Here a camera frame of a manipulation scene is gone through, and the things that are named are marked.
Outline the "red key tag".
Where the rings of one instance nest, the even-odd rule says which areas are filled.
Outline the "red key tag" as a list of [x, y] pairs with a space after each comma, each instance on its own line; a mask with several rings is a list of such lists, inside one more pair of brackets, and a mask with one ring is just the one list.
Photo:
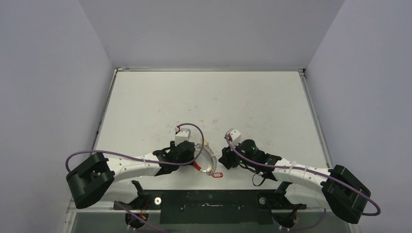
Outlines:
[[222, 178], [223, 173], [222, 172], [214, 172], [214, 173], [212, 173], [212, 177], [213, 178]]

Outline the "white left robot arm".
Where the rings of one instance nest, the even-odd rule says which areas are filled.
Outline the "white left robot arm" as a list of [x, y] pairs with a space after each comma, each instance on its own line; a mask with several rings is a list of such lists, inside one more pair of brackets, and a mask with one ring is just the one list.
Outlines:
[[192, 165], [201, 155], [195, 144], [183, 141], [138, 157], [107, 150], [89, 150], [77, 167], [70, 169], [70, 155], [65, 166], [66, 180], [76, 208], [85, 209], [101, 200], [112, 183], [139, 176], [170, 174], [181, 166]]

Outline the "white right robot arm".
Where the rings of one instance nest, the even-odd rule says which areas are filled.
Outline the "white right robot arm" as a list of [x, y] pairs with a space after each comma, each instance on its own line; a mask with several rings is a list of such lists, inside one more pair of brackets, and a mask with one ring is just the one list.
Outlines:
[[299, 204], [319, 207], [331, 210], [351, 224], [357, 224], [361, 216], [367, 215], [364, 210], [371, 192], [344, 166], [304, 166], [258, 149], [252, 139], [236, 146], [228, 144], [218, 161], [226, 169], [240, 166], [263, 180], [279, 182], [275, 203], [280, 208]]

